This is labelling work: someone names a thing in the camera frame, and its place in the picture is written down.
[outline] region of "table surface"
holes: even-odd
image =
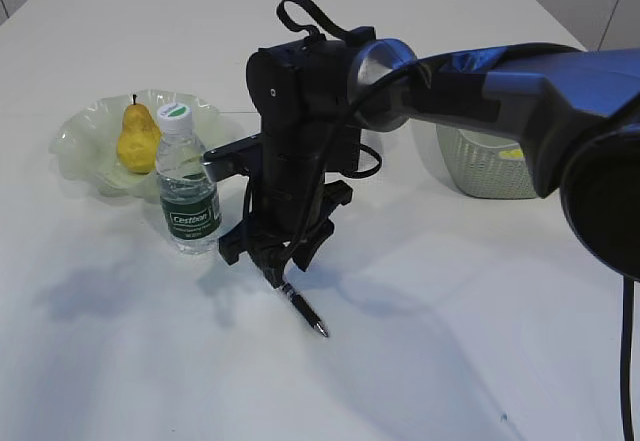
[[[246,257],[180,255],[158,205],[61,178],[48,143],[100,97],[191,92],[256,132],[244,63],[295,38],[278,1],[30,0],[0,28],[0,439],[619,439],[618,276],[556,196],[457,192],[432,125],[367,134],[383,170],[289,270],[329,340]],[[579,46],[535,0],[315,1],[421,57]]]

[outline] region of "pen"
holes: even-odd
[[[298,312],[302,315],[304,320],[309,323],[309,326],[313,328],[313,330],[325,338],[329,337],[329,330],[322,322],[320,317],[316,314],[309,303],[302,297],[296,288],[291,286],[288,282],[284,282],[284,284],[280,287],[280,291],[284,294],[287,299],[293,304],[293,306],[298,310]]]

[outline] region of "yellow object in basket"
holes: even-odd
[[[118,138],[116,152],[124,166],[136,174],[147,174],[153,170],[156,151],[162,133],[144,104],[130,104],[122,118],[122,132]]]
[[[500,159],[524,159],[524,153],[520,148],[500,151],[500,153],[498,153],[498,156],[500,157]]]

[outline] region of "white bottle cap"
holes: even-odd
[[[191,108],[183,103],[169,103],[158,109],[156,123],[163,133],[177,134],[193,131]]]

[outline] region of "plastic bottle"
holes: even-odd
[[[166,104],[158,109],[156,122],[162,131],[156,171],[169,233],[181,252],[204,253],[216,245],[220,203],[215,183],[200,164],[205,147],[194,132],[191,108]]]

